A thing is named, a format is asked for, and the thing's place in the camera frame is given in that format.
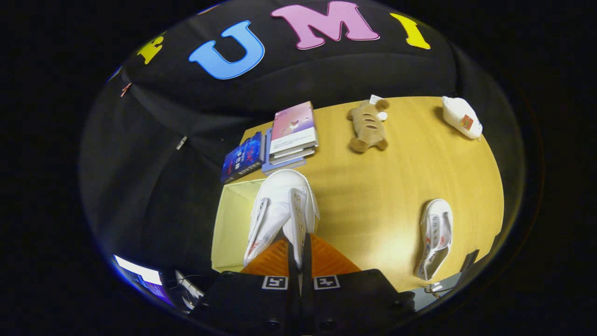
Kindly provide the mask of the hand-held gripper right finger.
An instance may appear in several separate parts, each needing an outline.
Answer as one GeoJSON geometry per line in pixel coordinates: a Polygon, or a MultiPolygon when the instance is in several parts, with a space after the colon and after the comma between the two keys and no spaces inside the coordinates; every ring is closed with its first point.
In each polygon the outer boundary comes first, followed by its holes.
{"type": "Polygon", "coordinates": [[[414,317],[414,292],[398,292],[380,270],[361,270],[315,234],[307,235],[303,257],[301,326],[307,334],[388,336],[414,317]]]}

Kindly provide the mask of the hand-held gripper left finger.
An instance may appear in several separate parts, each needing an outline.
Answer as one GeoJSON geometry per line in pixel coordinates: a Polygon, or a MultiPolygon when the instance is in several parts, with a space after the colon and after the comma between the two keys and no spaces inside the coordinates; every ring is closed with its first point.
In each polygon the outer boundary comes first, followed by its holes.
{"type": "Polygon", "coordinates": [[[240,272],[222,272],[191,317],[211,336],[296,336],[299,300],[293,247],[282,238],[240,272]]]}

